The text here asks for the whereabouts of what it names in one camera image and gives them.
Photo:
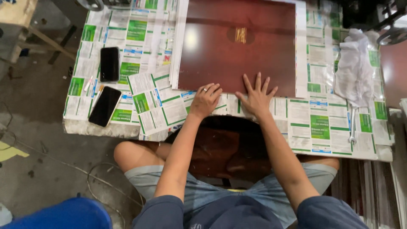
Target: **dark red panel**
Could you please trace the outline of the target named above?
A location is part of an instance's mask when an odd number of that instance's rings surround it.
[[[295,5],[189,0],[178,88],[220,83],[224,92],[246,93],[242,75],[254,85],[257,72],[271,77],[269,91],[295,97]]]

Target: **hand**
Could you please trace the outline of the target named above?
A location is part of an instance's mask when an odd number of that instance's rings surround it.
[[[208,84],[198,89],[194,100],[192,101],[189,115],[193,115],[202,121],[209,116],[218,105],[222,89],[219,84]]]
[[[248,98],[245,99],[243,94],[240,92],[235,92],[236,97],[241,101],[243,106],[257,118],[262,115],[269,114],[270,100],[273,98],[274,94],[277,92],[278,87],[273,88],[270,94],[266,94],[267,87],[269,86],[270,77],[267,77],[264,82],[263,88],[261,88],[261,73],[257,73],[256,86],[253,89],[252,85],[247,78],[247,75],[243,75],[243,81],[245,82],[246,89],[248,91]]]

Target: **person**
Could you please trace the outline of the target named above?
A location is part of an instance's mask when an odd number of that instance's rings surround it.
[[[215,109],[222,89],[208,84],[197,90],[190,112],[173,144],[125,141],[114,158],[125,176],[146,198],[133,226],[143,228],[273,228],[285,229],[298,219],[298,228],[367,228],[345,202],[321,196],[337,170],[335,158],[302,157],[293,153],[269,112],[277,91],[268,95],[258,73],[252,88],[236,96],[260,124],[272,173],[244,192],[232,192],[201,182],[188,173],[201,121]]]

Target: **phone screen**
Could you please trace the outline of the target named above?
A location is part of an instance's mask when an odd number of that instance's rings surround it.
[[[121,91],[105,86],[89,116],[89,122],[106,127],[121,95]]]
[[[119,48],[101,49],[101,82],[119,80]]]

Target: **gray shorts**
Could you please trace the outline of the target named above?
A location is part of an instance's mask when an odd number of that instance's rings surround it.
[[[336,169],[331,166],[309,163],[301,164],[308,179],[320,194],[325,192],[337,173]],[[127,171],[125,176],[137,191],[146,200],[149,200],[154,195],[162,168],[162,165],[138,167]],[[271,208],[280,219],[284,228],[290,226],[297,219],[274,173],[261,179],[244,192],[232,192],[204,183],[188,173],[184,197],[184,224],[187,224],[207,204],[232,195],[250,196]]]

